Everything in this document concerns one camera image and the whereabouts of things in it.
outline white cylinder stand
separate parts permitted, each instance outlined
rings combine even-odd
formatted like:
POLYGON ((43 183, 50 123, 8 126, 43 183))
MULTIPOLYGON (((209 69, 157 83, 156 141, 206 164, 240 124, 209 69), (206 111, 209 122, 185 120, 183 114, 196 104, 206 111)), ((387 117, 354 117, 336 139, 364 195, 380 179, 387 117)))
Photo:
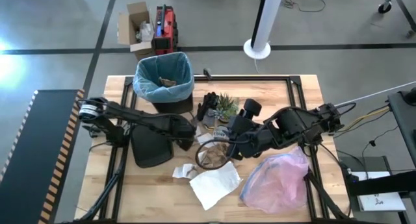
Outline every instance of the white cylinder stand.
POLYGON ((243 47, 244 52, 250 58, 264 59, 270 54, 271 48, 268 37, 278 14, 280 2, 281 0, 260 1, 252 39, 248 40, 243 47))

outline white paper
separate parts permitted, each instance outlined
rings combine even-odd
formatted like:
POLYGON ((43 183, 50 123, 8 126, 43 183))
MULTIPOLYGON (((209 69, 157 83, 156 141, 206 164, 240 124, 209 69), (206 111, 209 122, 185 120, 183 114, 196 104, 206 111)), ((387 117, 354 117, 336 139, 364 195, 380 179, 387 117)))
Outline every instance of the white paper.
POLYGON ((175 167, 173 178, 187 178, 193 179, 198 175, 196 166, 194 164, 183 164, 182 166, 175 167))
MULTIPOLYGON (((203 143, 207 142, 208 140, 214 140, 214 137, 213 137, 213 135, 211 135, 209 133, 205 133, 202 136, 197 137, 197 140, 200 144, 203 144, 203 143)), ((206 147, 206 148, 210 148, 212 146, 215 146, 214 142, 207 143, 206 145, 204 145, 204 147, 206 147)))
POLYGON ((200 162, 202 162, 203 158, 205 157, 205 154, 207 153, 207 151, 204 152, 200 152, 198 153, 198 159, 200 160, 200 162))
MULTIPOLYGON (((359 180, 366 180, 365 172, 352 172, 359 180)), ((389 176, 387 171, 369 172, 370 179, 389 176)), ((362 211, 404 211, 406 210, 400 195, 397 192, 380 193, 358 196, 359 205, 362 211)))
POLYGON ((199 136, 200 134, 202 134, 200 126, 196 126, 195 136, 199 136))
POLYGON ((210 209, 221 198, 235 190, 242 179, 232 162, 220 169, 200 173, 189 183, 204 210, 210 209))

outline cardboard box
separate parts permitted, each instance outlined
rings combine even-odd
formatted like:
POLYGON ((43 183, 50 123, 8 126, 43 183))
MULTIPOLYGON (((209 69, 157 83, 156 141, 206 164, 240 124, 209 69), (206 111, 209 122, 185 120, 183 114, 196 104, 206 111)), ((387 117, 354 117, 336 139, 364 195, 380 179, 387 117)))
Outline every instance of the cardboard box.
POLYGON ((137 43, 136 40, 136 31, 140 24, 143 21, 151 22, 148 7, 145 2, 132 3, 127 5, 127 10, 128 14, 120 13, 118 16, 118 43, 130 45, 130 52, 140 60, 143 54, 152 52, 151 42, 137 43))

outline gray floor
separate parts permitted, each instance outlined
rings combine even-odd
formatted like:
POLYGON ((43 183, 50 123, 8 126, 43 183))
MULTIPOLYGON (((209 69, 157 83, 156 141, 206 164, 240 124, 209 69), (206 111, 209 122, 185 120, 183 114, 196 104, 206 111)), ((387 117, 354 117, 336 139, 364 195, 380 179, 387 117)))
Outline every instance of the gray floor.
MULTIPOLYGON (((163 3, 175 9, 180 46, 242 45, 254 27, 259 0, 116 0, 103 48, 117 44, 117 19, 126 4, 146 1, 154 18, 155 7, 163 3)), ((294 0, 301 7, 320 7, 315 0, 294 0)), ((416 16, 416 0, 403 0, 416 16)), ((0 49, 92 49, 96 46, 109 0, 0 0, 0 49)), ((319 13, 281 7, 270 35, 272 45, 415 43, 406 39, 409 25, 393 1, 386 15, 376 13, 382 0, 325 0, 319 13)), ((317 74, 325 102, 340 103, 362 95, 415 80, 415 49, 356 49, 273 51, 257 61, 261 74, 317 74)), ((209 68, 213 74, 255 74, 254 61, 243 52, 188 53, 195 73, 209 68)), ((38 89, 82 88, 92 54, 84 55, 0 55, 0 162, 4 161, 16 135, 32 93, 38 89)), ((134 55, 101 54, 89 96, 99 96, 107 75, 132 75, 134 55)), ((382 106, 381 95, 358 103, 342 121, 382 106)), ((338 149, 361 155, 365 144, 376 135, 395 127, 392 116, 368 124, 336 139, 338 149)), ((90 139, 83 131, 70 166, 56 222, 70 220, 81 189, 90 139)), ((377 141, 368 156, 387 155, 393 169, 413 168, 398 131, 377 141)), ((409 215, 416 220, 412 205, 409 215)), ((393 213, 354 212, 360 220, 398 223, 393 213)))

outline small plant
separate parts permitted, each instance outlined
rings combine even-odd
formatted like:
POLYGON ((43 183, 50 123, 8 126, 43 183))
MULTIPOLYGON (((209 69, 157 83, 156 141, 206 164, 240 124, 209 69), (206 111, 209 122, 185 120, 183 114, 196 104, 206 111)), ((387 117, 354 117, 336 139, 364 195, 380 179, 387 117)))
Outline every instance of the small plant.
POLYGON ((237 114, 239 110, 239 100, 233 99, 228 94, 220 94, 216 110, 214 112, 216 119, 229 120, 231 116, 237 114))

